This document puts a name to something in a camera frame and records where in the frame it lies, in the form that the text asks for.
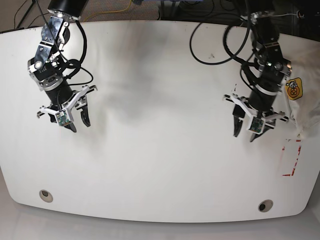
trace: yellow sticker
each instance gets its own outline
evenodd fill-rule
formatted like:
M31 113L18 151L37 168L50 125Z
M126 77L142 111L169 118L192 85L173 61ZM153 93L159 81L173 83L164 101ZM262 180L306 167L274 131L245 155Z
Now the yellow sticker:
M302 80L299 77L286 81L284 87L290 100L297 100L304 94Z

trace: gray floor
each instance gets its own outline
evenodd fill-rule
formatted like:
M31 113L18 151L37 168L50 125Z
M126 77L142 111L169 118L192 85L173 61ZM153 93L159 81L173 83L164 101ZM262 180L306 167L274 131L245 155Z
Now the gray floor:
M1 0L0 8L0 32L14 28L14 16L21 4L25 0ZM38 0L44 13L47 13L47 8L51 0ZM20 21L32 0L21 8L16 15L16 24ZM90 0L83 12L82 20L86 17L101 11L116 11L125 9L129 5L129 0ZM27 27L32 20L39 15L39 10L35 5L28 17L25 19L22 27ZM157 3L155 1L146 1L141 6L131 4L128 11L121 13L108 13L92 18L90 21L115 21L115 20L156 20L159 16ZM39 17L32 25L43 26L44 22Z

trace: yellow cable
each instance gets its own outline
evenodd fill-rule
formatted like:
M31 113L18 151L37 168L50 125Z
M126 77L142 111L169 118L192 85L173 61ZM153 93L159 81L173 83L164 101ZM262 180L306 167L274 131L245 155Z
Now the yellow cable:
M92 14L91 16L88 16L87 18L85 18L85 19L83 20L83 22L86 22L86 21L88 21L89 19L94 18L95 16L98 16L98 15L101 15L101 14L115 14L115 13L125 12L125 11L127 11L127 10L130 8L130 6L131 6L132 0L129 0L129 1L130 1L129 6L128 6L126 9L117 10L117 11L101 11L101 12L96 12L96 13Z

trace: circular grommet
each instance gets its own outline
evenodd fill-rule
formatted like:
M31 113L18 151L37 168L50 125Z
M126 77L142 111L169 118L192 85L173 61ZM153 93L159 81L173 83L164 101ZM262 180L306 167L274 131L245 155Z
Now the circular grommet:
M268 212L274 205L274 202L271 200L265 200L262 203L259 204L258 210L261 213L266 213Z
M51 193L48 192L47 190L41 190L39 192L40 198L45 201L46 203L52 203L54 198L52 197Z

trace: white table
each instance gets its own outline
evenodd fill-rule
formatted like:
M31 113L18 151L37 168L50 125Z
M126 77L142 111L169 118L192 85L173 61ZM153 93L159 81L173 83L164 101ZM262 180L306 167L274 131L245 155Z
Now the white table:
M189 38L195 26L84 24L88 53L83 66L95 76L98 92L88 95L90 128L74 112L76 134L50 123L48 116L36 118L49 99L26 68L41 29L0 35L5 46L0 50L0 166L13 200L77 215L150 222L229 222L300 213L320 170L319 136L303 141L290 177L283 174L292 159L287 154L281 160L281 155L286 139L296 139L294 125L278 122L276 130L253 143L244 129L234 138L234 105L222 96L250 91L240 80L238 63L214 67L192 58ZM199 29L193 42L199 58L227 57L224 29L214 24ZM65 55L79 58L82 38L75 25L70 31ZM244 28L232 30L231 50L244 34ZM289 60L320 47L286 35L280 45ZM248 42L240 56L250 53ZM81 72L72 82L87 79ZM283 96L274 108L286 110ZM53 202L42 201L40 190L49 191ZM259 212L259 204L269 199L273 208Z

